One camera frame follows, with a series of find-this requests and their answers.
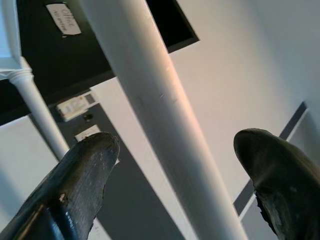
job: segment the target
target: paper sign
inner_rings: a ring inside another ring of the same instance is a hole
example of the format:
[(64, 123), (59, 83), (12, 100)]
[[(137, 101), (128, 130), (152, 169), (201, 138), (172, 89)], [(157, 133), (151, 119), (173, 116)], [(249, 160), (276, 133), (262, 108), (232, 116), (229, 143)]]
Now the paper sign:
[(73, 14), (64, 3), (49, 4), (46, 8), (63, 34), (77, 35), (81, 33)]

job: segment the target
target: white pillar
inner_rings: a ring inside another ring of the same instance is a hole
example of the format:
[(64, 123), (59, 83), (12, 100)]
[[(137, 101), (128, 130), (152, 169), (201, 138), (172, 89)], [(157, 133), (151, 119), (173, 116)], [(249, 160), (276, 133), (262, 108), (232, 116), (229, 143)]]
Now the white pillar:
[(23, 69), (12, 71), (8, 78), (18, 89), (54, 154), (58, 157), (58, 160), (61, 160), (69, 150), (69, 146), (35, 85), (31, 69), (25, 66)]
[(199, 239), (247, 239), (146, 2), (80, 2)]

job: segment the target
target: black ceiling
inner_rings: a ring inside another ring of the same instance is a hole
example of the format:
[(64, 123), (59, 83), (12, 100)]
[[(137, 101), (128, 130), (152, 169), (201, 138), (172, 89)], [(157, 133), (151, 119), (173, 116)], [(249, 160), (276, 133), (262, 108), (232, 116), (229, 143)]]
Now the black ceiling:
[[(81, 34), (63, 37), (46, 5), (60, 0), (17, 0), (22, 55), (45, 102), (52, 105), (114, 77), (77, 0), (67, 0)], [(198, 41), (175, 0), (147, 0), (169, 52)], [(29, 113), (16, 88), (0, 81), (0, 125)]]

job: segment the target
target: dark trim stripe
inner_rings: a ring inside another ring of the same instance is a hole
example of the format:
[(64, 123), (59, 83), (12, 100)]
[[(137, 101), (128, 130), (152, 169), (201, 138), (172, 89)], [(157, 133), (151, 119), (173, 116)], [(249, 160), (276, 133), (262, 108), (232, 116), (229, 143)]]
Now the dark trim stripe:
[[(297, 125), (299, 119), (302, 117), (304, 112), (307, 109), (307, 105), (305, 102), (302, 102), (301, 105), (298, 107), (298, 109), (293, 114), (290, 121), (287, 123), (283, 131), (280, 133), (279, 137), (281, 139), (287, 140), (295, 126)], [(252, 194), (254, 193), (254, 185), (251, 180), (248, 181), (248, 183), (245, 185), (239, 196), (234, 201), (233, 205), (238, 213), (238, 215), (241, 214), (241, 212), (246, 207), (247, 203), (249, 202)]]
[(287, 140), (287, 138), (289, 137), (289, 135), (297, 125), (299, 119), (302, 117), (306, 109), (307, 109), (307, 105), (305, 104), (305, 102), (302, 102), (301, 105), (298, 107), (298, 109), (295, 111), (294, 115), (292, 116), (288, 124), (280, 133), (279, 138)]

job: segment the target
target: white column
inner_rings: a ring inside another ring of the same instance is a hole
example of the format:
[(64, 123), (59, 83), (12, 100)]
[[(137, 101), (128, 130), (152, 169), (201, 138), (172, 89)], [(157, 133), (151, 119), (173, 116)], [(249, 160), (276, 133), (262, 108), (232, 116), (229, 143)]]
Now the white column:
[(35, 85), (34, 75), (31, 73), (31, 69), (25, 67), (12, 71), (8, 75), (8, 78), (18, 89), (36, 123), (41, 128), (46, 140), (54, 151), (54, 154), (58, 157), (58, 160), (61, 160), (69, 150), (69, 146)]
[(80, 2), (199, 239), (247, 239), (146, 2)]

